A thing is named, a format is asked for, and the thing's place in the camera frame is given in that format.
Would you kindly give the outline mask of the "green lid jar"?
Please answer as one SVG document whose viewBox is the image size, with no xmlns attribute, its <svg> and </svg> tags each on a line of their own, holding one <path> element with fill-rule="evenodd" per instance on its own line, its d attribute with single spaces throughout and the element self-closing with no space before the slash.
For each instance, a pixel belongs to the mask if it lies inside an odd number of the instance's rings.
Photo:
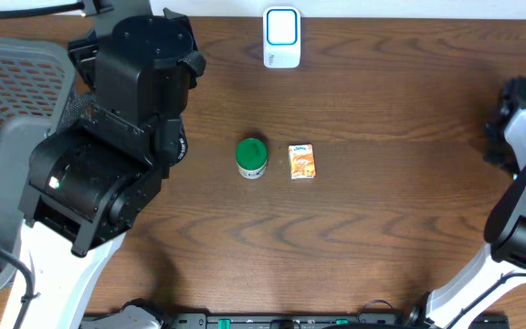
<svg viewBox="0 0 526 329">
<path fill-rule="evenodd" d="M 266 145 L 257 138 L 242 140 L 236 149 L 238 172 L 246 179 L 258 179 L 267 169 L 268 152 Z"/>
</svg>

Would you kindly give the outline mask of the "orange snack box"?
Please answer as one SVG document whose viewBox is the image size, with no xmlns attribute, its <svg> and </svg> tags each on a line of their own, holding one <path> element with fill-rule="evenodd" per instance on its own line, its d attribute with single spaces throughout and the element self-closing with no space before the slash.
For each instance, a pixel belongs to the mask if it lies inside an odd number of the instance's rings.
<svg viewBox="0 0 526 329">
<path fill-rule="evenodd" d="M 291 179 L 308 179 L 316 175 L 313 146 L 298 144 L 289 146 L 289 167 Z"/>
</svg>

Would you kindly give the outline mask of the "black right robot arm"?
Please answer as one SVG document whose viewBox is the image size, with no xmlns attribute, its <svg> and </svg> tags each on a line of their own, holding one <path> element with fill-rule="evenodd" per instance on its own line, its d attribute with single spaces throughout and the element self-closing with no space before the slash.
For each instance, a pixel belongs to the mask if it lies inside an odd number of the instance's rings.
<svg viewBox="0 0 526 329">
<path fill-rule="evenodd" d="M 508 292 L 526 283 L 526 77 L 508 80 L 485 125 L 487 162 L 512 176 L 490 211 L 484 244 L 448 283 L 426 294 L 405 320 L 409 328 L 469 328 Z"/>
</svg>

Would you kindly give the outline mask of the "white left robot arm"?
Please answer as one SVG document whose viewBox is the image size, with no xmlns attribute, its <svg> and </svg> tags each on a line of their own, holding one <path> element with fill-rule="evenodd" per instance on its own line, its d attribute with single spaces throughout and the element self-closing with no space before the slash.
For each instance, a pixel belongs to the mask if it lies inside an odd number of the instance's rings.
<svg viewBox="0 0 526 329">
<path fill-rule="evenodd" d="M 29 157 L 16 278 L 1 326 L 78 328 L 137 216 L 187 151 L 182 114 L 205 71 L 190 19 L 146 1 L 86 1 L 68 44 L 89 86 Z"/>
</svg>

